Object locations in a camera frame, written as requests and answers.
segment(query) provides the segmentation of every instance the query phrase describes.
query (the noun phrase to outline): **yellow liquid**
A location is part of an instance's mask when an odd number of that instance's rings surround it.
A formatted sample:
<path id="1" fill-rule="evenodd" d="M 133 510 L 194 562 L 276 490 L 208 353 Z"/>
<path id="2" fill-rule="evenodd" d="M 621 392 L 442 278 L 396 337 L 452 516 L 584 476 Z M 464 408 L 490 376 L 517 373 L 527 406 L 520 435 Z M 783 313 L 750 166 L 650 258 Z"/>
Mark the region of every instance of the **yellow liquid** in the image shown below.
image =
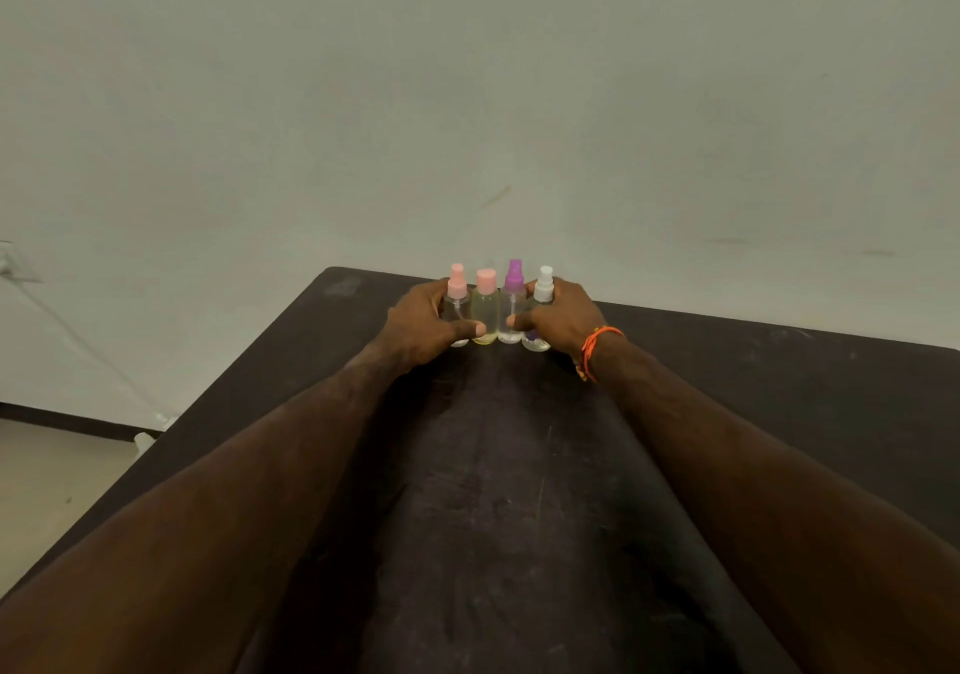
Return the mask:
<path id="1" fill-rule="evenodd" d="M 498 316 L 500 314 L 499 295 L 499 290 L 492 294 L 481 294 L 476 290 L 470 293 L 470 317 L 486 326 L 486 335 L 470 339 L 476 344 L 488 346 L 497 340 Z"/>

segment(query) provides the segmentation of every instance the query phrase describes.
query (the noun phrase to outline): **pink bottle cap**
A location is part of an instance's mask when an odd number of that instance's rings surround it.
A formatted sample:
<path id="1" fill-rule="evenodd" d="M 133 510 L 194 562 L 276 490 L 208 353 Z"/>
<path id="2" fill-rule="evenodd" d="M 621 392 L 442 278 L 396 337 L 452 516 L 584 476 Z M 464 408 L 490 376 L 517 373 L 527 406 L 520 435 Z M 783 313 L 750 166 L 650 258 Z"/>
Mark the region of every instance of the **pink bottle cap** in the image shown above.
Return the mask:
<path id="1" fill-rule="evenodd" d="M 462 300 L 467 296 L 467 277 L 461 264 L 450 267 L 450 279 L 446 280 L 446 293 L 452 300 Z"/>
<path id="2" fill-rule="evenodd" d="M 477 269 L 477 292 L 492 295 L 497 292 L 497 270 Z"/>

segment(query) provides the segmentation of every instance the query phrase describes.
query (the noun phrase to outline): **spray bottle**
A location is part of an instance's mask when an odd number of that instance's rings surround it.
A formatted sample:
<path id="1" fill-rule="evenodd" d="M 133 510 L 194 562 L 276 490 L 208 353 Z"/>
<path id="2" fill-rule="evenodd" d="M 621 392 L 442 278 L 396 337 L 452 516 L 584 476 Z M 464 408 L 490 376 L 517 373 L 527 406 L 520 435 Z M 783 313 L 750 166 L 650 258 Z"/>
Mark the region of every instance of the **spray bottle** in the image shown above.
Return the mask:
<path id="1" fill-rule="evenodd" d="M 471 317 L 471 296 L 467 292 L 467 278 L 461 264 L 450 267 L 450 279 L 446 280 L 446 295 L 443 296 L 440 317 L 448 323 L 469 320 Z M 462 348 L 466 344 L 467 339 L 457 340 L 451 348 Z"/>
<path id="2" fill-rule="evenodd" d="M 506 320 L 511 315 L 522 312 L 527 304 L 527 289 L 523 285 L 523 267 L 521 260 L 511 259 L 507 278 L 503 281 L 500 291 L 500 318 Z M 523 338 L 521 330 L 514 330 L 501 323 L 496 331 L 496 338 L 501 343 L 519 343 Z"/>
<path id="3" fill-rule="evenodd" d="M 474 343 L 487 346 L 497 340 L 500 298 L 496 269 L 477 269 L 477 286 L 470 295 L 470 317 L 486 326 L 486 335 L 472 338 Z"/>
<path id="4" fill-rule="evenodd" d="M 530 299 L 529 309 L 537 305 L 553 303 L 553 267 L 544 265 L 540 268 L 539 277 L 534 285 L 534 296 Z M 550 350 L 550 343 L 540 337 L 536 330 L 528 330 L 523 336 L 523 348 L 534 353 L 543 353 Z"/>

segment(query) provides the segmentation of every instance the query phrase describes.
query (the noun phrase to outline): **pink spray cap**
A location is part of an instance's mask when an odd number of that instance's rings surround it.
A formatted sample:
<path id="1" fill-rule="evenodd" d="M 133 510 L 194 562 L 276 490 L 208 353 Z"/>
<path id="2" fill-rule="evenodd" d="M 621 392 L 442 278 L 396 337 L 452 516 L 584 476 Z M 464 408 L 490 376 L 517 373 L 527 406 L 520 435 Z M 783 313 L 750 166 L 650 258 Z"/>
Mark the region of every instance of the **pink spray cap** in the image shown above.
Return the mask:
<path id="1" fill-rule="evenodd" d="M 467 278 L 464 275 L 464 266 L 461 264 L 450 266 L 450 279 L 446 280 L 446 293 L 453 300 L 462 300 L 467 296 Z"/>
<path id="2" fill-rule="evenodd" d="M 519 259 L 510 260 L 507 278 L 503 281 L 503 292 L 519 293 L 523 291 L 523 265 Z"/>
<path id="3" fill-rule="evenodd" d="M 497 270 L 477 269 L 477 292 L 492 295 L 497 292 Z"/>

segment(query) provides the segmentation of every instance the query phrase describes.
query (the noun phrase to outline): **table surface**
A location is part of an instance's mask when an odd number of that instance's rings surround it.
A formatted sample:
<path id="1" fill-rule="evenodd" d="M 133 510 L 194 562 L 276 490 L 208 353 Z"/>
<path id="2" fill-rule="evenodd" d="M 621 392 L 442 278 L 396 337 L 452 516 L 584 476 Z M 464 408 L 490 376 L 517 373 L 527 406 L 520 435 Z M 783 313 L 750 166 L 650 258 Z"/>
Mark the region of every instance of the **table surface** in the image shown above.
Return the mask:
<path id="1" fill-rule="evenodd" d="M 330 267 L 51 548 L 339 369 L 414 277 Z M 960 354 L 600 303 L 717 401 L 960 547 Z M 469 343 L 379 406 L 276 617 L 275 671 L 796 671 L 602 391 Z"/>

